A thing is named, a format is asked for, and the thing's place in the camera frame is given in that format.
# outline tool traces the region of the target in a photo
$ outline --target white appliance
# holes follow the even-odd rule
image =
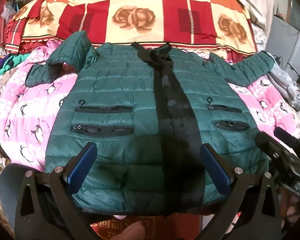
[[[274,16],[265,51],[279,59],[280,68],[286,71],[293,81],[298,80],[300,76],[300,31]]]

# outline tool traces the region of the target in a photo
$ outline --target blue rubber pad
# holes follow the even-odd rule
[[[87,145],[82,150],[84,151],[83,156],[78,161],[77,165],[74,167],[67,178],[69,195],[73,195],[79,192],[82,183],[87,177],[98,155],[97,146],[92,142],[87,143]]]
[[[213,153],[204,144],[200,147],[200,158],[218,192],[221,195],[228,196],[231,193],[231,179]]]

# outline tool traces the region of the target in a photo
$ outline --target green puffer jacket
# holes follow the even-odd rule
[[[213,53],[203,61],[166,45],[156,53],[169,53],[170,66],[160,68],[143,57],[150,50],[135,47],[106,43],[94,49],[85,32],[77,32],[26,78],[29,87],[52,83],[64,62],[78,71],[53,125],[45,163],[50,172],[87,142],[97,145],[98,157],[74,195],[79,206],[102,214],[156,215],[220,199],[200,161],[202,143],[247,173],[267,171],[267,156],[254,143],[256,123],[227,83],[248,86],[269,72],[274,61],[267,54],[229,65]]]

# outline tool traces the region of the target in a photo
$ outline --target zipper pull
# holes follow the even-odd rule
[[[208,109],[213,109],[213,104],[212,104],[213,99],[212,99],[212,97],[208,97],[207,102],[209,103]]]
[[[81,99],[81,100],[78,102],[78,107],[83,106],[85,103],[86,103],[86,101],[83,100],[83,99]]]
[[[81,125],[74,125],[73,129],[75,129],[75,130],[81,130],[81,131],[84,131],[84,132],[88,131],[86,127],[81,126]]]

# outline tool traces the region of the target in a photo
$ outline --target zipper pocket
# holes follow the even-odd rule
[[[246,122],[241,121],[216,121],[215,126],[222,130],[232,131],[232,132],[245,132],[250,126]]]
[[[209,111],[225,111],[225,112],[233,112],[233,113],[242,113],[242,110],[239,108],[212,104],[213,100],[211,97],[207,98],[207,102],[209,103],[208,106]]]
[[[72,130],[77,133],[99,137],[119,137],[133,134],[134,128],[132,125],[89,125],[89,124],[75,124],[72,126]]]
[[[120,113],[132,113],[132,106],[84,106],[85,100],[81,99],[75,108],[79,113],[91,113],[91,114],[120,114]]]

